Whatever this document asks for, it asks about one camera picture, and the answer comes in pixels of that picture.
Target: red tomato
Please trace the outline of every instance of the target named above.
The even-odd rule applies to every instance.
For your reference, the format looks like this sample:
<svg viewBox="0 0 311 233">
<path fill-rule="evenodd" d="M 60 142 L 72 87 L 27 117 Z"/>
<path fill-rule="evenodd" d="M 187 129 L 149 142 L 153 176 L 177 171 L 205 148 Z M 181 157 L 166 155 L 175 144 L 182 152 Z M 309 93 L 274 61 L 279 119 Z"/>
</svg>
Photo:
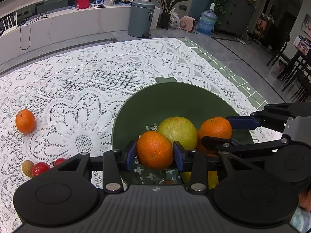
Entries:
<svg viewBox="0 0 311 233">
<path fill-rule="evenodd" d="M 35 164 L 35 166 L 32 168 L 32 175 L 38 176 L 39 174 L 47 171 L 50 169 L 50 166 L 45 162 L 39 162 Z"/>
<path fill-rule="evenodd" d="M 64 161 L 66 161 L 65 158 L 58 158 L 57 160 L 54 161 L 53 166 L 57 166 L 57 165 L 63 163 Z"/>
</svg>

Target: floral lace pattern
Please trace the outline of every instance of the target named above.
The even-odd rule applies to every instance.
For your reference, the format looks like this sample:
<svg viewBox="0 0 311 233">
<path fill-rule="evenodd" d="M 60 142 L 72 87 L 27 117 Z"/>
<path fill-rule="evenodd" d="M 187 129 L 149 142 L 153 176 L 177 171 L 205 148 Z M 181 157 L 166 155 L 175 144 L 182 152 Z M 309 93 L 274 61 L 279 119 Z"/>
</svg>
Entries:
<svg viewBox="0 0 311 233">
<path fill-rule="evenodd" d="M 82 151 L 100 156 L 110 150 L 120 107 L 158 76 L 210 90 L 240 115 L 256 111 L 236 86 L 175 38 L 75 50 L 0 78 L 0 232 L 12 232 L 21 223 L 12 198 L 27 180 L 21 172 L 24 160 L 51 164 Z M 28 135 L 15 127 L 15 116 L 23 108 L 36 116 L 37 127 Z M 264 128 L 251 135 L 255 142 L 279 138 Z M 100 182 L 100 174 L 94 173 L 92 183 Z"/>
</svg>

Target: wall picture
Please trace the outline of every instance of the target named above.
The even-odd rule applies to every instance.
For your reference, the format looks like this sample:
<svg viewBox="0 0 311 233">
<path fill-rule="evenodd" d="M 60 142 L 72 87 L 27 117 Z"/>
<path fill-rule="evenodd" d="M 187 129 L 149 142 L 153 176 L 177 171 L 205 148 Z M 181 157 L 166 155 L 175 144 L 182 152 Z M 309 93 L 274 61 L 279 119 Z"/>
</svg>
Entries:
<svg viewBox="0 0 311 233">
<path fill-rule="evenodd" d="M 301 29 L 309 36 L 311 36 L 311 17 L 308 14 L 304 19 L 304 23 L 302 24 Z"/>
</svg>

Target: light blue cloth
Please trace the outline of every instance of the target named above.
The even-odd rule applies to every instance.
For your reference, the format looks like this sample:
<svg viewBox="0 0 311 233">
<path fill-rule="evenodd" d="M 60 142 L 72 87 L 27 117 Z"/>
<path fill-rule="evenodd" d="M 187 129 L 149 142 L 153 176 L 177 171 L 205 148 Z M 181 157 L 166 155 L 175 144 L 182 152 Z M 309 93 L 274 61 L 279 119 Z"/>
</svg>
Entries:
<svg viewBox="0 0 311 233">
<path fill-rule="evenodd" d="M 292 225 L 299 232 L 306 233 L 309 229 L 311 229 L 311 213 L 305 211 L 301 207 L 298 207 L 290 220 L 290 225 Z"/>
</svg>

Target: white plastic bag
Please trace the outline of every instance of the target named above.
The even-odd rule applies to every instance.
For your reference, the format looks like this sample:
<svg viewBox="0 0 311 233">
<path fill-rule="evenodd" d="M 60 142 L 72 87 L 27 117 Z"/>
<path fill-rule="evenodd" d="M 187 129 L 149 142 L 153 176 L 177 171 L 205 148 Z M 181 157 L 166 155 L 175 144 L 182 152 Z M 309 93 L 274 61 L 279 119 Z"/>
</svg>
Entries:
<svg viewBox="0 0 311 233">
<path fill-rule="evenodd" d="M 180 19 L 178 14 L 172 9 L 170 12 L 171 17 L 169 18 L 169 27 L 179 29 L 180 28 Z"/>
</svg>

